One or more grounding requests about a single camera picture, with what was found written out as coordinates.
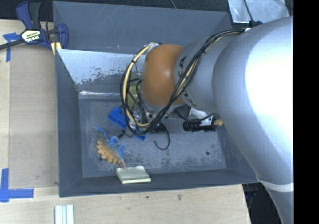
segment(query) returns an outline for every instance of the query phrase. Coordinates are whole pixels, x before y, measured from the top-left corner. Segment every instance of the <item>blue object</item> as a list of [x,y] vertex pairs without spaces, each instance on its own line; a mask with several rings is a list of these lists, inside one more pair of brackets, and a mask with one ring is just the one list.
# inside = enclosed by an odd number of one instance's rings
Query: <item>blue object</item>
[[[28,1],[24,1],[16,7],[16,15],[25,26],[24,32],[28,31],[28,33],[30,32],[30,34],[32,34],[32,32],[39,33],[36,35],[36,39],[25,39],[25,44],[36,44],[52,50],[52,41],[47,38],[47,32],[45,32],[45,30],[41,28],[38,21],[38,9],[40,7],[40,4],[41,3],[30,3]],[[60,34],[61,47],[64,49],[66,48],[69,40],[67,26],[65,24],[59,24],[57,26],[57,29]]]
[[[9,34],[4,34],[3,35],[4,39],[10,43],[11,41],[16,41],[21,39],[21,36],[16,34],[16,33],[9,33]],[[11,60],[11,49],[10,47],[6,50],[6,58],[5,61],[8,62]]]
[[33,198],[34,189],[9,190],[8,178],[9,178],[9,169],[8,168],[2,169],[1,186],[0,186],[0,202],[1,203],[7,203],[9,202],[9,199]]
[[[123,111],[119,107],[115,107],[113,110],[110,111],[110,114],[108,116],[108,119],[114,122],[116,125],[120,126],[122,129],[126,129],[126,122],[125,122],[125,116],[123,114]],[[146,138],[146,135],[134,135],[138,139],[144,141]]]

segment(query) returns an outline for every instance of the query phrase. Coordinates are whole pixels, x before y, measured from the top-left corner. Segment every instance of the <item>bin floor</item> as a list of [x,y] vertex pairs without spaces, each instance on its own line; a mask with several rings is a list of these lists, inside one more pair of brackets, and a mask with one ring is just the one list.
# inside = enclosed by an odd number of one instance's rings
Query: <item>bin floor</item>
[[[119,96],[79,100],[83,177],[115,175],[118,165],[99,160],[96,148],[98,134],[94,127],[103,128],[109,138],[120,135],[122,128],[107,119],[109,112],[120,105]],[[149,133],[144,141],[135,136],[120,138],[119,144],[125,144],[125,150],[130,151],[124,155],[126,166],[143,165],[149,174],[226,168],[218,133],[185,132],[182,123],[182,119],[174,117],[163,121],[170,136],[167,150],[160,150],[154,144],[156,141],[159,147],[166,147],[166,132]]]

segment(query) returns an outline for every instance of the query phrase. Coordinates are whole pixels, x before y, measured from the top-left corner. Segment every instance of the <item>wooden table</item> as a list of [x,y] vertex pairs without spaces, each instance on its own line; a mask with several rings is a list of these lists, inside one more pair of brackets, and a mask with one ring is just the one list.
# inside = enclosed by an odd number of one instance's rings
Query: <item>wooden table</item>
[[[23,24],[19,21],[0,20],[0,44],[6,43],[2,38],[3,34],[11,32],[20,33],[22,30]],[[13,56],[16,54],[18,56],[18,53],[29,55],[30,53],[34,54],[37,52],[48,51],[45,49],[42,50],[38,46],[21,45],[15,49],[12,48],[11,55]],[[36,139],[34,140],[35,142],[32,143],[32,141],[26,138],[28,144],[25,147],[29,147],[29,152],[31,151],[31,153],[28,155],[26,152],[21,152],[21,154],[12,156],[12,152],[15,152],[15,148],[12,148],[13,142],[11,142],[11,139],[15,136],[12,129],[16,130],[15,127],[17,126],[17,123],[15,123],[14,117],[10,117],[9,115],[10,113],[13,116],[15,115],[14,112],[10,112],[10,107],[14,110],[21,110],[21,112],[24,110],[28,111],[25,115],[28,115],[30,119],[32,118],[32,115],[35,114],[30,112],[32,106],[26,106],[25,103],[21,103],[17,99],[14,101],[14,106],[12,103],[10,106],[10,99],[13,99],[14,96],[10,97],[10,62],[6,62],[5,57],[6,51],[0,51],[0,169],[9,167],[10,171],[12,164],[15,165],[14,173],[12,175],[14,175],[14,179],[16,180],[21,179],[22,184],[23,182],[37,184],[37,176],[39,176],[41,182],[38,183],[38,187],[35,186],[33,199],[11,199],[9,203],[0,203],[0,224],[52,224],[54,223],[55,205],[67,204],[74,205],[76,224],[251,223],[241,185],[176,191],[59,198],[58,186],[52,183],[57,174],[57,171],[55,170],[56,165],[53,164],[50,166],[44,163],[43,159],[39,159],[39,156],[32,155],[32,151],[38,152],[42,150],[41,154],[49,154],[50,157],[52,157],[56,156],[56,149],[52,147],[43,149],[43,145],[39,146],[38,143],[35,143]],[[32,63],[27,63],[25,65],[33,66]],[[38,73],[33,67],[29,67],[28,69],[30,73]],[[52,78],[48,78],[44,74],[41,76],[44,80],[48,80],[52,83]],[[17,87],[17,83],[19,84],[20,81],[23,83],[23,79],[23,74],[20,75],[20,79],[19,77],[16,78],[14,82],[15,87]],[[41,98],[52,96],[50,89],[42,90],[40,93],[42,96],[40,96],[37,101],[41,101]],[[12,89],[11,94],[16,94],[16,91]],[[36,101],[30,102],[29,104],[37,106]],[[42,108],[45,109],[44,111],[48,110],[47,105]],[[26,134],[30,133],[32,133],[32,128],[28,127],[26,129]],[[23,138],[15,138],[14,145],[17,145],[15,147],[19,147],[20,145],[18,140],[20,140],[21,144],[24,143]],[[21,164],[21,170],[19,170],[19,165],[17,165],[17,163],[22,163],[25,166],[22,166]],[[40,175],[36,175],[36,171],[28,177],[28,171],[34,169],[30,166],[31,163],[38,163],[38,170],[41,172],[40,174],[47,173],[49,174],[49,178],[47,176],[41,177]],[[19,182],[16,182],[14,187],[17,188],[18,184]]]

